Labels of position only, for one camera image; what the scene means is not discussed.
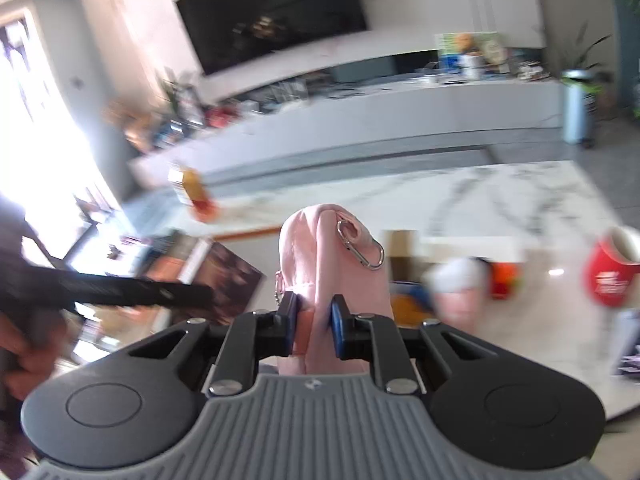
gray ribbed panel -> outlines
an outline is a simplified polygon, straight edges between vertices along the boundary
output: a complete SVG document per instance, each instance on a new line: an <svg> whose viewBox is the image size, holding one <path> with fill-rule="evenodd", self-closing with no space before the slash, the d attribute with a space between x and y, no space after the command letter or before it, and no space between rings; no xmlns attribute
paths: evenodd
<svg viewBox="0 0 640 480"><path fill-rule="evenodd" d="M210 400L174 448L125 469L44 463L27 480L603 480L586 460L545 472L485 464L451 445L414 397L368 375L259 376L245 394Z"/></svg>

trash can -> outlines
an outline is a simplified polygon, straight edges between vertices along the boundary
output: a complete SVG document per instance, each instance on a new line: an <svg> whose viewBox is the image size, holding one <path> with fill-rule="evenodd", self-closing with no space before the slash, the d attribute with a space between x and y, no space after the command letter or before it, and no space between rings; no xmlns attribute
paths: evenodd
<svg viewBox="0 0 640 480"><path fill-rule="evenodd" d="M598 86L593 84L594 73L589 70L565 70L564 129L562 136L568 144L594 145L596 95Z"/></svg>

orange juice bottle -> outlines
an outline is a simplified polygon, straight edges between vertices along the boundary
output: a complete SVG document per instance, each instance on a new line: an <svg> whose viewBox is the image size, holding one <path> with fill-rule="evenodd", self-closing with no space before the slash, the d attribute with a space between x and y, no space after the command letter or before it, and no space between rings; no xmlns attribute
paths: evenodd
<svg viewBox="0 0 640 480"><path fill-rule="evenodd" d="M169 182L174 186L180 202L193 208L194 216L199 221L207 222L216 217L216 203L209 197L196 170L174 162L169 170Z"/></svg>

white marble tabletop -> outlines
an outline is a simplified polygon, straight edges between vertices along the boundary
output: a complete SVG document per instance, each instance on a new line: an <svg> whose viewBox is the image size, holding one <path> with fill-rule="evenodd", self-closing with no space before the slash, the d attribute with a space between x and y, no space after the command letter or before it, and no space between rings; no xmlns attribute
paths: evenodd
<svg viewBox="0 0 640 480"><path fill-rule="evenodd" d="M610 351L615 343L610 311L595 304L582 286L595 241L618 218L572 162L289 187L224 199L215 224L196 222L185 208L177 208L164 226L191 235L242 232L282 224L315 203L340 204L378 238L393 229L415 230L424 238L516 238L527 255L522 285L510 300L487 308L478 335L585 382L600 396L609 418L640 405L640 385L611 373L616 356ZM273 268L277 261L274 254ZM564 273L551 276L551 269ZM271 283L270 276L266 282Z"/></svg>

human hand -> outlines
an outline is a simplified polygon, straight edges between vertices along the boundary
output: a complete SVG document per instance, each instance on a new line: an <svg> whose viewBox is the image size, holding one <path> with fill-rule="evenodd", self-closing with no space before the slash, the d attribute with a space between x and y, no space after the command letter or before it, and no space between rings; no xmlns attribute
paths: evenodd
<svg viewBox="0 0 640 480"><path fill-rule="evenodd" d="M21 370L11 371L2 378L12 397L24 400L51 375L66 339L66 325L62 316L50 328L48 339L42 348L34 348L24 334L0 314L0 347L15 354L21 367Z"/></svg>

